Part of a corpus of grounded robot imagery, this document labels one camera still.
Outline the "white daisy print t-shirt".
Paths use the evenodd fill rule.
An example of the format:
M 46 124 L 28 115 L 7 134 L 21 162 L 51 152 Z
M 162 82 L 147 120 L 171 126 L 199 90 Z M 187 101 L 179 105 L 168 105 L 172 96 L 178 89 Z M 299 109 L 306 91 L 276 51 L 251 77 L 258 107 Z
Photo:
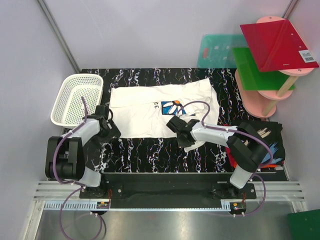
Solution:
M 208 78 L 186 84 L 118 87 L 111 90 L 109 109 L 121 138 L 175 138 L 166 124 L 176 115 L 216 125 L 220 105 Z

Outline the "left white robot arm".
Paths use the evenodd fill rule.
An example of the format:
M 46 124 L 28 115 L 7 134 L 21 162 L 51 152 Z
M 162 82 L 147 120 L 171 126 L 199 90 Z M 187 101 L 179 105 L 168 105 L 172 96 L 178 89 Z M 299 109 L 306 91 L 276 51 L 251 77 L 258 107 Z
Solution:
M 80 124 L 61 136 L 52 136 L 47 143 L 45 175 L 61 184 L 75 183 L 82 187 L 102 185 L 102 174 L 86 167 L 84 146 L 89 141 L 110 142 L 121 136 L 113 121 L 113 112 L 106 105 L 97 105 Z

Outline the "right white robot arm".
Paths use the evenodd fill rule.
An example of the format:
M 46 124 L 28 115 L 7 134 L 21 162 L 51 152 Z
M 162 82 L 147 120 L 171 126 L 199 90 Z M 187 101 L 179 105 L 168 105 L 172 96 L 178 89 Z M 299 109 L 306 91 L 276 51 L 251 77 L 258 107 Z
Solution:
M 228 148 L 237 163 L 229 182 L 238 189 L 242 189 L 253 177 L 266 155 L 269 155 L 270 160 L 273 159 L 269 144 L 249 123 L 219 126 L 206 124 L 198 119 L 186 122 L 175 115 L 166 126 L 176 134 L 180 148 L 191 147 L 196 142 L 208 142 Z

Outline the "white perforated plastic basket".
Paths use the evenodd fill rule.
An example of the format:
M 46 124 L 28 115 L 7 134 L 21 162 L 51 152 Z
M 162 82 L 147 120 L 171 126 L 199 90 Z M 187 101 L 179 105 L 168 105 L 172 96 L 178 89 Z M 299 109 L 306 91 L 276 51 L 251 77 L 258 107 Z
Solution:
M 50 120 L 54 125 L 73 129 L 101 103 L 104 80 L 91 73 L 72 74 L 62 83 L 55 99 Z

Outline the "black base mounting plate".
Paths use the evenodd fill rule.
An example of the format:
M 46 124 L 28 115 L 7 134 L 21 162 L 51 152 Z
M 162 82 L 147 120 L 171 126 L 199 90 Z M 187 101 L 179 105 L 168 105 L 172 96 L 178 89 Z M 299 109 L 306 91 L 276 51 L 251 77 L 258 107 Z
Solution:
M 252 183 L 242 189 L 230 183 L 231 173 L 104 173 L 101 187 L 80 192 L 81 199 L 125 199 L 132 195 L 195 195 L 214 199 L 253 200 L 257 197 Z

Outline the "pink wooden tiered shelf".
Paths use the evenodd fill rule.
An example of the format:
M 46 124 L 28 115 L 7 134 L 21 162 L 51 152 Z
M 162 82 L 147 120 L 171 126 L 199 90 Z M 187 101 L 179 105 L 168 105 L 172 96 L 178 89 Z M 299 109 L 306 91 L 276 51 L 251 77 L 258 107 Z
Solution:
M 297 79 L 319 64 L 288 19 L 265 16 L 240 28 L 247 46 L 232 49 L 240 96 L 249 114 L 269 118 L 292 94 Z

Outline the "green plastic sheet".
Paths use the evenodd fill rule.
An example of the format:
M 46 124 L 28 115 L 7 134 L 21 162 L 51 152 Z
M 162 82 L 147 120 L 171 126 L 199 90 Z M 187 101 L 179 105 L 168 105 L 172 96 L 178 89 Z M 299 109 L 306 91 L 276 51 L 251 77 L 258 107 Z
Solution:
M 246 91 L 278 91 L 289 78 L 280 71 L 260 72 L 248 47 L 235 47 L 232 53 Z

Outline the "teal cutting board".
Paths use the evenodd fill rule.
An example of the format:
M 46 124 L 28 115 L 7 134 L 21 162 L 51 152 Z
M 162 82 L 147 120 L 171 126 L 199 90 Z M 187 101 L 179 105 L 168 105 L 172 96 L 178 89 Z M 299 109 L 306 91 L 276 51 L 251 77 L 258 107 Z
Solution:
M 200 44 L 197 60 L 199 69 L 235 69 L 233 48 L 246 48 L 242 34 L 206 34 Z

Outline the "black folded printed t-shirt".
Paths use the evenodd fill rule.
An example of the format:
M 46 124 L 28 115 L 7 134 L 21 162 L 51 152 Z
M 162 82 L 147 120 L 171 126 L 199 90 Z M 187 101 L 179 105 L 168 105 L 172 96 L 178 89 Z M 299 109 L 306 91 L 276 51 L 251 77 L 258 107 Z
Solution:
M 269 148 L 273 154 L 273 160 L 270 162 L 270 154 L 267 153 L 262 161 L 263 168 L 276 168 L 283 166 L 286 151 L 283 145 L 281 131 L 283 126 L 281 123 L 274 121 L 261 121 L 261 120 L 233 120 L 232 125 L 238 126 L 241 123 L 250 124 L 257 133 L 269 144 Z

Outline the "red plastic sheet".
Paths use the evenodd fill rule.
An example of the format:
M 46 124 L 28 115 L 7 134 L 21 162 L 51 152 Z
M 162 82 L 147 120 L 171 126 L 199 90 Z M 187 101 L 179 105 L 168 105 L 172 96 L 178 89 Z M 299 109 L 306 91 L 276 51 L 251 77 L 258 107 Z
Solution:
M 241 24 L 241 31 L 260 72 L 315 69 L 319 64 L 288 19 Z

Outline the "dark green board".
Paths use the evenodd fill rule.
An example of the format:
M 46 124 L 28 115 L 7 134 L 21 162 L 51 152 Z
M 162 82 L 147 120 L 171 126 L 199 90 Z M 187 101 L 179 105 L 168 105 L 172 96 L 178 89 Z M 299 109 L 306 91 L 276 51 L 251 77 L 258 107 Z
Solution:
M 320 240 L 320 210 L 309 210 L 287 215 L 293 240 Z

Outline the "aluminium rail frame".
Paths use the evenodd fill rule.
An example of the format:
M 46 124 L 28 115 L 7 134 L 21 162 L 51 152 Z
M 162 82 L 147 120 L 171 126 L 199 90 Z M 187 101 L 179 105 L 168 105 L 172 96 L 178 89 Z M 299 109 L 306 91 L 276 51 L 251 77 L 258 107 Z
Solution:
M 231 212 L 246 215 L 249 204 L 288 202 L 296 213 L 307 210 L 301 186 L 296 181 L 261 181 L 257 177 L 238 190 L 226 181 L 138 180 L 108 181 L 106 189 L 38 183 L 33 197 L 43 209 L 138 212 Z

